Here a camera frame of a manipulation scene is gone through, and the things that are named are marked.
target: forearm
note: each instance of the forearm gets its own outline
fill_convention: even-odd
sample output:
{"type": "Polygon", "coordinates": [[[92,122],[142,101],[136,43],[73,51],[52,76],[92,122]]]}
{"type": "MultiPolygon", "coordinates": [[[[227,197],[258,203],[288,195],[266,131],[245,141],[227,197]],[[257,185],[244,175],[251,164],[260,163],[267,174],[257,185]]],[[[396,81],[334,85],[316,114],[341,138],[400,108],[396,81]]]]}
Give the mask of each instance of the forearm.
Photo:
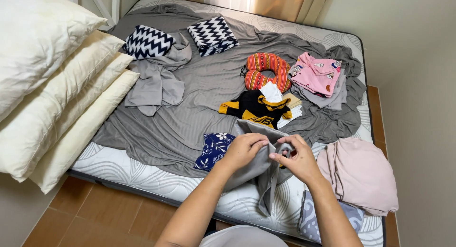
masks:
{"type": "Polygon", "coordinates": [[[168,222],[156,246],[198,246],[232,173],[216,163],[168,222]]]}
{"type": "Polygon", "coordinates": [[[314,200],[322,245],[362,247],[358,235],[337,202],[330,183],[319,176],[307,186],[314,200]]]}

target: light pink fabric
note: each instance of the light pink fabric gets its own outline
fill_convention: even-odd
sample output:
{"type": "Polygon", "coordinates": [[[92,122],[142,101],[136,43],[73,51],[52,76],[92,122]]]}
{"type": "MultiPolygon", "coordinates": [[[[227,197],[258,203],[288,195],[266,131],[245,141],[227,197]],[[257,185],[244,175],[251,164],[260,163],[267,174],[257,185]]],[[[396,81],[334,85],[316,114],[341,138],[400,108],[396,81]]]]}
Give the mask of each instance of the light pink fabric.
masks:
{"type": "Polygon", "coordinates": [[[312,93],[331,97],[339,78],[341,63],[333,59],[315,59],[304,52],[296,61],[291,81],[312,93]]]}
{"type": "Polygon", "coordinates": [[[393,169],[383,152],[358,138],[341,138],[317,157],[336,198],[372,215],[386,216],[399,208],[393,169]]]}

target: white pillow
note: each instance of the white pillow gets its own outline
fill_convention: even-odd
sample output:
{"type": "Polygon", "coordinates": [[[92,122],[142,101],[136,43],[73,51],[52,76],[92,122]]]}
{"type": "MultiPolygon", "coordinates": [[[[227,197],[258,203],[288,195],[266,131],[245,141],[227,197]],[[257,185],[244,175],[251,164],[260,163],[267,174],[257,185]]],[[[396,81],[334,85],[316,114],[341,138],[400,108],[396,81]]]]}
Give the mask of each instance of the white pillow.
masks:
{"type": "Polygon", "coordinates": [[[123,41],[100,31],[88,36],[54,74],[0,122],[0,172],[21,180],[66,104],[114,56],[123,41]]]}
{"type": "MultiPolygon", "coordinates": [[[[132,56],[117,52],[114,55],[114,58],[87,83],[81,92],[66,105],[65,109],[62,111],[62,115],[60,115],[60,119],[56,121],[55,125],[49,130],[47,137],[41,141],[40,147],[32,158],[32,164],[37,163],[41,157],[43,157],[44,153],[54,146],[71,124],[81,116],[84,110],[93,103],[101,92],[106,90],[132,60],[132,56]]],[[[16,178],[16,180],[21,182],[32,172],[33,171],[29,169],[27,173],[21,178],[16,178]]]]}
{"type": "Polygon", "coordinates": [[[121,102],[139,74],[124,70],[63,134],[59,141],[38,162],[30,175],[41,191],[47,194],[77,159],[98,128],[121,102]]]}
{"type": "Polygon", "coordinates": [[[68,0],[0,0],[0,121],[105,21],[68,0]]]}

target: white quilted mattress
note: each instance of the white quilted mattress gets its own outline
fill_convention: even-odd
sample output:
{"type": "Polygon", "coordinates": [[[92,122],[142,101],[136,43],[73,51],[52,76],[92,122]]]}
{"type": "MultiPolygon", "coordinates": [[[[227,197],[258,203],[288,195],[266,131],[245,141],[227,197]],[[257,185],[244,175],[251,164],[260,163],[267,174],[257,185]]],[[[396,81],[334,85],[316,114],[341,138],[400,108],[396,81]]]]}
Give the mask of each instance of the white quilted mattress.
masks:
{"type": "MultiPolygon", "coordinates": [[[[294,33],[304,40],[322,43],[327,48],[335,45],[348,46],[353,50],[354,57],[359,59],[363,64],[359,79],[365,83],[362,44],[359,38],[352,34],[298,25],[287,21],[184,0],[140,0],[134,5],[131,11],[166,3],[183,5],[195,12],[221,13],[223,16],[232,17],[254,25],[258,29],[294,33]]],[[[366,93],[364,93],[362,105],[358,106],[358,110],[361,114],[361,126],[353,137],[372,142],[366,93]]],[[[315,144],[312,147],[314,155],[317,156],[318,152],[325,145],[315,144]]],[[[93,142],[89,143],[81,153],[78,160],[72,166],[72,170],[179,202],[184,201],[199,182],[202,181],[202,179],[186,178],[164,172],[154,166],[144,165],[128,157],[124,150],[104,147],[93,142]]],[[[273,232],[306,240],[296,230],[301,209],[302,192],[305,190],[305,187],[296,177],[292,177],[280,185],[275,192],[275,200],[270,217],[265,217],[259,213],[257,210],[259,200],[258,191],[255,185],[247,183],[230,192],[223,193],[215,211],[220,215],[233,218],[235,221],[244,221],[265,227],[273,232]]],[[[367,216],[364,219],[359,237],[364,246],[383,246],[384,237],[381,217],[367,216]]]]}

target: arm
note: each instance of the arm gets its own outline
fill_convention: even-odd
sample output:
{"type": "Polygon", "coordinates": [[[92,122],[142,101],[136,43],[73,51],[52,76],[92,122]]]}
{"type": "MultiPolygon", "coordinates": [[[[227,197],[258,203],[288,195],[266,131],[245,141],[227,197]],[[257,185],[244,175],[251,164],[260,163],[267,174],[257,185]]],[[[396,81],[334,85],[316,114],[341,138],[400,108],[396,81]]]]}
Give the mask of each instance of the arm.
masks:
{"type": "Polygon", "coordinates": [[[326,247],[362,247],[362,243],[337,202],[333,189],[323,177],[311,148],[299,135],[285,136],[280,143],[290,143],[295,152],[290,158],[270,154],[270,158],[285,165],[312,194],[322,245],[326,247]]]}
{"type": "Polygon", "coordinates": [[[155,246],[198,246],[228,179],[238,169],[247,165],[259,149],[267,144],[267,137],[261,134],[237,136],[225,156],[215,163],[209,174],[176,210],[155,246]]]}

